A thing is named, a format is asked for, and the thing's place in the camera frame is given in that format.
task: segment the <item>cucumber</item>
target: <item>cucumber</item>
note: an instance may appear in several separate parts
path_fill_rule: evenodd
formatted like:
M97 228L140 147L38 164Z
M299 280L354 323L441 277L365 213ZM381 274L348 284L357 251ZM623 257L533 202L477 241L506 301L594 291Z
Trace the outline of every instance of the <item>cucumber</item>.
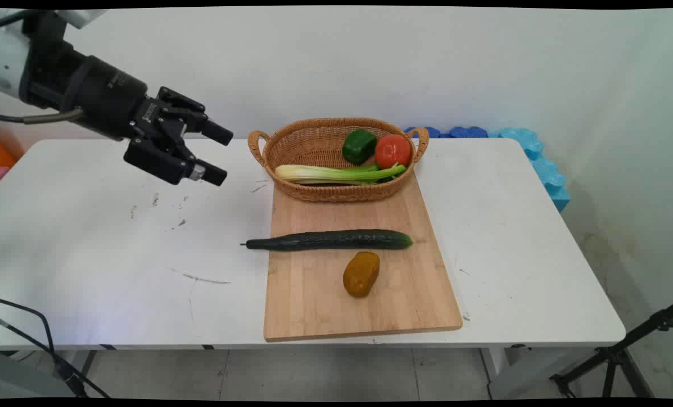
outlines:
M283 252L318 248L399 249L412 245L412 238L395 230L356 229L294 233L271 239L251 239L241 245L245 245L246 248L282 250Z

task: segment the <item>black tripod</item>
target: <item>black tripod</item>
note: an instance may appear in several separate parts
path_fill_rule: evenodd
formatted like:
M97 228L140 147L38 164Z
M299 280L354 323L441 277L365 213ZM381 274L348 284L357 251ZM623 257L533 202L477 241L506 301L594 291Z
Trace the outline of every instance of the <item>black tripod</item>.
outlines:
M633 345L633 343L636 343L655 330L667 331L670 328L673 328L673 304L666 309L656 312L649 317L646 322L633 328L633 330L625 335L623 340L615 345L609 348L597 348L597 355L583 362L577 368L572 369L565 374L565 376L556 374L552 376L551 379L555 381L558 385L558 389L565 397L575 397L568 386L570 382L580 378L583 374L592 371L603 362L607 361L608 369L606 371L605 382L603 383L603 397L610 397L611 395L616 366L620 366L621 370L623 370L625 378L628 379L628 383L633 388L636 397L653 397L649 387L642 380L636 365L633 364L633 361L631 361L625 350L628 346Z

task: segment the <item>tomato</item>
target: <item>tomato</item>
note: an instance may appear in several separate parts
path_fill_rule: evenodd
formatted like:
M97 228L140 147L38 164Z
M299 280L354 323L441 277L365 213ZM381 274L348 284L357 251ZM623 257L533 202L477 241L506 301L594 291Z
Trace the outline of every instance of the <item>tomato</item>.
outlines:
M412 155L409 143L410 141L399 134L390 134L381 137L377 141L377 147L374 151L377 165L383 170L391 168L395 162L407 167L409 165L409 158Z

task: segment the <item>basket handle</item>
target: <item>basket handle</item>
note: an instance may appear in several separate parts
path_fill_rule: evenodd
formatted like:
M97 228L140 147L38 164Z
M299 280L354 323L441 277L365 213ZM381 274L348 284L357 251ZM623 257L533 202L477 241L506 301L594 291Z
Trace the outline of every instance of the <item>basket handle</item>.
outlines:
M258 161L258 164L261 164L261 167L266 167L266 162L261 156L261 150L258 148L258 138L262 137L266 142L269 142L269 135L263 131L253 131L248 135L248 147L251 150L251 154Z
M422 158L422 154L425 154L425 150L427 150L427 144L429 144L429 131L425 129L424 127L417 127L416 129L413 129L409 133L407 133L407 137L412 138L414 134L417 133L420 136L420 143L417 146L417 155L415 155L415 164L420 161Z

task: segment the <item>white table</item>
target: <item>white table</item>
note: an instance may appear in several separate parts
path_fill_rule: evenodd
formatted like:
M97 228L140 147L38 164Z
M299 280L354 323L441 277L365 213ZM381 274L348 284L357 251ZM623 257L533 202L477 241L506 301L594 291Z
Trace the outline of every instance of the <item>white table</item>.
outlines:
M59 349L487 348L494 397L625 335L517 142L436 139L416 173L463 328L266 343L268 254L239 243L269 236L273 183L244 140L187 145L228 171L221 187L169 185L125 163L125 142L34 145L0 182L0 298L43 312ZM0 317L45 340L36 317ZM535 349L509 366L516 344ZM0 327L0 350L22 349Z

